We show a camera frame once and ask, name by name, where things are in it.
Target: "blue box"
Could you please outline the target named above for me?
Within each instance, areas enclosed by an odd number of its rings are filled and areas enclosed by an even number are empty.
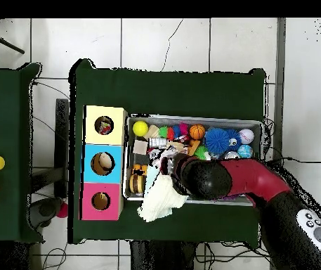
[[[109,153],[114,158],[115,166],[108,175],[97,175],[91,169],[91,160],[95,154],[105,152]],[[86,144],[84,158],[84,182],[120,184],[122,182],[122,159],[122,146]]]

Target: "yellow box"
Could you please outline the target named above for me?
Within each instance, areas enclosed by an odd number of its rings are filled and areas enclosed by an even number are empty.
[[[124,127],[127,116],[125,109],[103,107],[99,105],[86,105],[84,113],[86,116],[85,143],[118,146],[122,146],[124,144]],[[95,123],[97,119],[102,116],[110,118],[114,124],[114,127],[109,134],[102,135],[96,131]]]

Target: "yellow ball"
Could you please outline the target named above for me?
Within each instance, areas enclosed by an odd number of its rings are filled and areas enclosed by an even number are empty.
[[[144,136],[148,132],[148,125],[144,121],[137,121],[133,125],[133,132],[136,136]]]

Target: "green object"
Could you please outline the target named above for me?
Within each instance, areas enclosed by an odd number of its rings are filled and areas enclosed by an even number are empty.
[[[159,128],[159,136],[162,138],[167,138],[168,136],[168,127],[160,127]]]
[[[208,149],[204,145],[200,145],[197,150],[194,152],[194,155],[196,155],[201,160],[206,160],[206,157],[204,155],[205,152],[207,152]]]
[[[39,70],[36,63],[21,70],[0,69],[0,156],[6,161],[0,171],[0,240],[42,241],[27,220],[32,166],[29,90]]]
[[[70,75],[70,81],[74,82],[71,92],[76,94],[76,100],[70,101],[70,110],[75,110],[76,137],[75,153],[71,156],[70,152],[70,162],[74,159],[74,179],[78,182],[72,192],[74,219],[68,228],[72,228],[74,242],[83,238],[224,240],[247,241],[256,247],[258,219],[256,210],[247,206],[186,203],[174,209],[171,216],[146,223],[136,211],[140,203],[126,201],[118,221],[78,220],[82,111],[84,105],[105,105],[123,107],[128,114],[262,121],[265,72],[260,69],[251,74],[97,70],[92,64],[87,59],[79,60],[70,72],[75,74],[74,77]]]

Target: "pink box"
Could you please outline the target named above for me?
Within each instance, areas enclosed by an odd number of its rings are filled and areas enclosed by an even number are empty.
[[[110,198],[109,207],[97,210],[91,199],[96,193],[106,193]],[[82,217],[85,221],[116,221],[122,211],[121,184],[84,183],[82,198]]]

